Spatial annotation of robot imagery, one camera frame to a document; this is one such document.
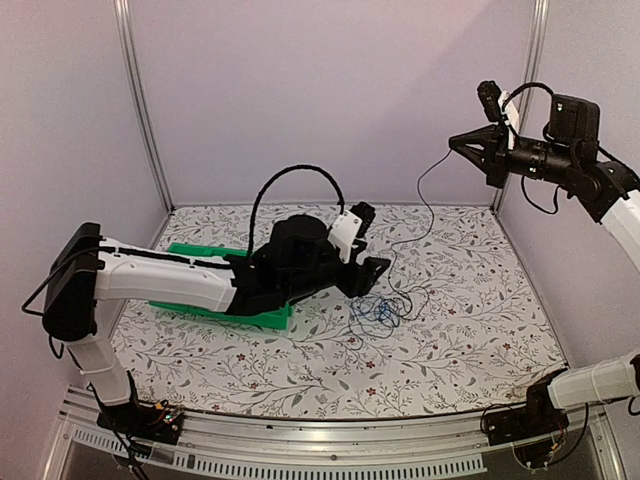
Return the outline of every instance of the metal frame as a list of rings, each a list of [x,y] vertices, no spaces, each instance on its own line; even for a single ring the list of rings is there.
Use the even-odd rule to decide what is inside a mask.
[[[547,30],[547,19],[549,16],[549,0],[536,0],[533,12],[533,24],[531,25],[531,38],[529,40],[529,52],[527,53],[526,69],[524,73],[523,83],[534,82],[538,77],[540,68],[540,59],[542,58],[542,50],[544,47],[544,37]],[[524,129],[533,91],[525,90],[518,101],[517,107],[520,112],[520,130]],[[496,190],[491,203],[491,209],[498,215],[502,210],[505,198],[511,184],[511,176],[507,178],[504,188]]]
[[[511,238],[511,235],[509,234],[509,231],[503,225],[502,220],[500,220],[500,216],[497,214],[497,212],[493,212],[493,218],[495,218],[496,222],[498,223],[498,226],[500,227],[500,230],[502,230],[502,234],[509,241],[509,245],[511,246],[511,249],[513,250],[514,255],[518,259],[518,263],[522,267],[522,271],[524,273],[525,278],[527,279],[527,282],[529,283],[529,286],[531,287],[531,291],[533,292],[533,295],[536,297],[536,301],[538,302],[538,305],[540,305],[540,309],[542,310],[542,313],[544,314],[544,316],[546,317],[547,321],[549,322],[549,325],[551,326],[551,333],[553,333],[553,338],[556,341],[556,345],[558,345],[558,347],[560,348],[560,353],[562,353],[562,358],[564,358],[564,361],[566,362],[566,364],[569,367],[571,367],[571,364],[569,362],[569,357],[567,357],[567,354],[566,354],[564,348],[562,347],[562,342],[560,342],[560,337],[558,336],[558,332],[557,332],[557,329],[556,329],[555,322],[552,320],[552,317],[547,312],[547,309],[544,306],[544,302],[542,301],[542,297],[540,296],[540,294],[536,290],[535,284],[533,283],[533,280],[531,279],[531,275],[529,275],[529,272],[527,271],[526,267],[524,266],[524,262],[522,261],[522,256],[518,252],[518,249],[515,247],[515,243],[513,242],[513,239]]]
[[[266,205],[322,205],[322,206],[336,206],[337,208],[337,204],[335,201],[333,200],[323,200],[323,201],[284,201],[284,202],[279,202],[279,201],[263,201],[260,203],[261,206],[266,206]],[[420,201],[415,201],[412,203],[409,202],[384,202],[384,203],[373,203],[372,205],[398,205],[401,207],[414,207],[414,206],[419,206],[419,207],[423,207],[424,203],[420,202]],[[469,208],[489,208],[487,206],[486,203],[452,203],[452,202],[429,202],[429,205],[432,207],[469,207]],[[208,204],[203,204],[203,203],[178,203],[176,204],[175,208],[198,208],[198,207],[211,207],[211,206],[216,206],[216,207],[246,207],[246,206],[251,206],[251,204],[248,204],[247,202],[216,202],[215,204],[213,203],[208,203]]]
[[[140,133],[147,153],[147,160],[149,161],[151,174],[153,175],[153,180],[156,184],[156,189],[158,190],[162,206],[167,213],[170,213],[174,210],[174,203],[171,198],[171,192],[169,190],[167,178],[164,174],[162,162],[160,161],[158,146],[156,145],[156,140],[153,135],[151,117],[149,116],[147,101],[142,87],[142,78],[133,41],[133,28],[131,25],[129,0],[114,0],[114,6],[116,11],[116,20],[118,23],[118,32],[120,33],[120,43],[122,45],[125,69],[127,71],[127,78],[129,79],[129,86],[131,87],[131,97],[133,98],[136,117],[138,118],[138,124],[140,126]]]
[[[60,409],[58,435],[45,480],[60,478],[71,442],[123,454],[112,434],[96,426],[98,413],[90,392],[69,388]],[[376,477],[373,472],[393,470],[404,472],[394,477],[403,480],[420,478],[415,475],[416,469],[460,464],[474,458],[476,470],[482,470],[482,454],[511,448],[511,444],[489,446],[486,435],[479,430],[481,412],[365,421],[304,421],[193,411],[185,415],[178,445],[154,444],[148,463],[215,478],[254,478],[240,475],[240,469],[253,468],[268,470],[273,479],[297,479],[303,477],[300,472],[315,472],[314,478],[322,473],[322,478],[339,480],[345,477],[342,472],[349,471],[354,474],[352,480],[371,479]],[[584,408],[573,409],[568,415],[570,430],[582,428]],[[604,478],[624,480],[604,408],[592,409],[590,425]],[[216,472],[216,465],[236,468],[236,473]],[[371,472],[371,476],[356,472]]]
[[[164,231],[167,229],[167,226],[169,225],[169,221],[171,220],[171,215],[172,215],[172,213],[167,213],[164,216],[164,219],[162,220],[162,223],[158,227],[158,230],[153,235],[153,238],[151,239],[151,241],[147,245],[148,248],[155,249],[158,246],[158,243],[160,242],[160,239],[162,238],[162,234],[164,233]],[[105,327],[106,327],[106,331],[107,331],[107,338],[109,340],[111,340],[113,338],[113,336],[115,335],[116,328],[118,327],[118,321],[119,321],[120,317],[122,317],[122,314],[124,313],[124,309],[125,309],[126,306],[127,306],[127,300],[122,300],[122,301],[118,302],[118,307],[116,308],[115,314],[108,320],[107,323],[105,323]]]

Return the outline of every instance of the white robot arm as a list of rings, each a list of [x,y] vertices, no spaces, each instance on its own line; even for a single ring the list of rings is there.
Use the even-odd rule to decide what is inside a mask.
[[[180,408],[139,404],[133,378],[98,332],[96,302],[140,299],[253,316],[331,286],[350,298],[366,295],[390,264],[374,257],[356,261],[366,248],[363,238],[374,216],[373,207],[362,202],[341,213],[330,228],[317,218],[294,215],[277,222],[269,242],[251,255],[206,258],[125,245],[103,238],[99,225],[86,223],[23,311],[42,316],[47,333],[69,350],[96,394],[100,426],[175,443]],[[43,312],[30,310],[45,287]]]
[[[511,100],[534,87],[551,95],[544,141],[520,136],[514,122]],[[540,83],[524,84],[507,96],[495,82],[482,82],[478,96],[494,124],[451,137],[451,149],[481,169],[488,185],[503,188],[508,174],[515,173],[566,190],[605,227],[640,270],[640,179],[599,145],[599,107],[557,95]],[[610,161],[598,161],[598,152]],[[527,390],[525,407],[486,415],[489,440],[502,443],[549,433],[558,425],[567,426],[565,409],[637,396],[640,348],[597,365],[559,370],[540,379]]]

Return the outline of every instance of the white wall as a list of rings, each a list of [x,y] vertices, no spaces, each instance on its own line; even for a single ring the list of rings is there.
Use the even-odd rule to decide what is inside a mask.
[[[601,108],[605,148],[640,172],[640,3],[552,1],[540,80]],[[549,101],[536,93],[528,136],[541,137]],[[529,182],[550,204],[552,187]],[[548,217],[529,207],[513,182],[502,219],[548,308],[574,366],[640,346],[640,274],[576,200]],[[628,474],[640,478],[640,421],[613,408]]]
[[[417,202],[447,138],[481,124],[475,89],[519,83],[533,0],[139,0],[132,18],[160,155],[177,204],[251,202],[277,170],[314,163],[351,200]],[[428,200],[489,204],[466,162]],[[320,177],[267,200],[333,200]]]
[[[0,18],[0,477],[33,480],[73,369],[20,305],[82,222],[146,244],[163,212],[113,2],[3,1]]]

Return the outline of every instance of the table surface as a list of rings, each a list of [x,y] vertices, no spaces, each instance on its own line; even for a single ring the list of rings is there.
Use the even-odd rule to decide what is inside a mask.
[[[564,358],[511,245],[487,208],[377,206],[366,255],[394,258],[366,302],[409,292],[399,325],[353,314],[337,289],[300,302],[288,331],[130,301],[113,344],[141,398],[274,417],[381,418],[462,412],[523,399]],[[171,243],[246,248],[249,206],[185,207]],[[329,225],[335,206],[263,206],[256,244],[279,219]]]

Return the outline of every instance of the green object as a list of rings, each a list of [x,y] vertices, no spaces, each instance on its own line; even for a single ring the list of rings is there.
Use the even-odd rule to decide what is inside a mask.
[[[213,257],[225,255],[246,256],[244,250],[235,250],[233,248],[224,247],[204,247],[201,245],[187,245],[184,243],[174,243],[169,247],[170,253],[187,255],[189,257]],[[280,310],[273,312],[261,313],[252,317],[241,317],[237,315],[226,315],[222,312],[212,312],[206,308],[192,307],[190,305],[177,305],[174,303],[149,302],[149,305],[160,307],[175,312],[189,313],[191,315],[199,315],[201,317],[215,318],[216,320],[226,320],[229,322],[243,323],[246,325],[257,325],[263,328],[273,328],[276,330],[286,330],[289,326],[289,317],[293,314],[293,307],[287,303]]]

